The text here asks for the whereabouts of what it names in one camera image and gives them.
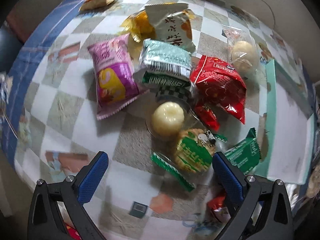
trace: white round candy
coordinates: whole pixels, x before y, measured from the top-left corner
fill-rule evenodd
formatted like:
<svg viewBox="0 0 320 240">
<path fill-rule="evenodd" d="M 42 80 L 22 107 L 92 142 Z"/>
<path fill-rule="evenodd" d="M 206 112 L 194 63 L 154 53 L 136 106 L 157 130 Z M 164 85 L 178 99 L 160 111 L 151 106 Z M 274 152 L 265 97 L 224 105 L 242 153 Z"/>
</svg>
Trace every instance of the white round candy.
<svg viewBox="0 0 320 240">
<path fill-rule="evenodd" d="M 153 130 L 164 137 L 177 134 L 183 125 L 184 113 L 179 104 L 165 102 L 152 115 Z"/>
</svg>

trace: barcode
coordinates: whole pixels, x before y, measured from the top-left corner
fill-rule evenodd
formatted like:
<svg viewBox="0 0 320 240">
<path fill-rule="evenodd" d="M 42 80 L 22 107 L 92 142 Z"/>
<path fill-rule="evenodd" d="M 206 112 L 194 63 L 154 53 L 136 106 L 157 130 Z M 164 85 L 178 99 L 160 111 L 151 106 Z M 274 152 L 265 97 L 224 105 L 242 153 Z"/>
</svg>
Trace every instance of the barcode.
<svg viewBox="0 0 320 240">
<path fill-rule="evenodd" d="M 150 64 L 150 70 L 154 72 L 164 72 L 175 76 L 185 76 L 187 78 L 190 76 L 190 70 L 187 68 L 161 61 L 152 60 Z"/>
</svg>

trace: mint green box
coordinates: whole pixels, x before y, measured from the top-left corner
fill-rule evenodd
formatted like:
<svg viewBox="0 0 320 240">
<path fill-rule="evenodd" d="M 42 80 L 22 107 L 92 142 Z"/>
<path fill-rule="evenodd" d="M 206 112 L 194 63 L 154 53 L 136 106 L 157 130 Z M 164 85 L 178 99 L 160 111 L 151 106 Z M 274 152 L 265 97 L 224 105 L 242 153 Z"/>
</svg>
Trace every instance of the mint green box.
<svg viewBox="0 0 320 240">
<path fill-rule="evenodd" d="M 261 151 L 265 147 L 267 154 L 254 169 L 254 174 L 302 185 L 307 180 L 312 158 L 315 117 L 306 96 L 278 62 L 272 60 L 265 68 L 267 116 Z M 279 98 L 284 90 L 286 97 Z"/>
</svg>

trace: metal screw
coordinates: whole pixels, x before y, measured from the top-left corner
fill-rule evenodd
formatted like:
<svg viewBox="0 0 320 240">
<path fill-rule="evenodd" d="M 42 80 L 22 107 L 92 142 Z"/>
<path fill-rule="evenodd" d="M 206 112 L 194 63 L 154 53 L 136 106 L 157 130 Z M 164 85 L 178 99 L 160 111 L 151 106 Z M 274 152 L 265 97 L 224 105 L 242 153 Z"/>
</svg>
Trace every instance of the metal screw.
<svg viewBox="0 0 320 240">
<path fill-rule="evenodd" d="M 256 180 L 256 178 L 252 175 L 247 176 L 247 180 L 250 182 L 254 182 Z"/>
<path fill-rule="evenodd" d="M 69 175 L 68 177 L 66 177 L 67 182 L 73 182 L 74 179 L 75 179 L 75 176 L 73 175 Z"/>
<path fill-rule="evenodd" d="M 280 179 L 277 179 L 276 182 L 277 182 L 277 184 L 278 184 L 279 186 L 282 186 L 282 185 L 284 184 L 283 181 L 280 180 Z"/>
<path fill-rule="evenodd" d="M 38 186 L 41 186 L 43 183 L 44 183 L 44 180 L 43 180 L 43 179 L 38 179 L 38 180 L 37 180 L 37 185 L 38 185 Z"/>
</svg>

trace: blue gripper pad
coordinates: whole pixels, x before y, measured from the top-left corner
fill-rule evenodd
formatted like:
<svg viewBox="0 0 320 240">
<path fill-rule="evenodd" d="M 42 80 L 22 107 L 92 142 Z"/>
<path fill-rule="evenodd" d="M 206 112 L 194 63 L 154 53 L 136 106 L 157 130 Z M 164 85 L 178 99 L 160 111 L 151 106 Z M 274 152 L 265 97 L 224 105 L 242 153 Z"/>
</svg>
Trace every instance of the blue gripper pad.
<svg viewBox="0 0 320 240">
<path fill-rule="evenodd" d="M 213 155 L 212 167 L 218 175 L 231 202 L 240 205 L 244 199 L 242 186 L 218 154 Z"/>
<path fill-rule="evenodd" d="M 102 179 L 103 174 L 108 168 L 108 165 L 108 155 L 103 153 L 88 172 L 87 176 L 82 180 L 78 191 L 78 201 L 81 205 L 88 203 L 91 200 Z"/>
</svg>

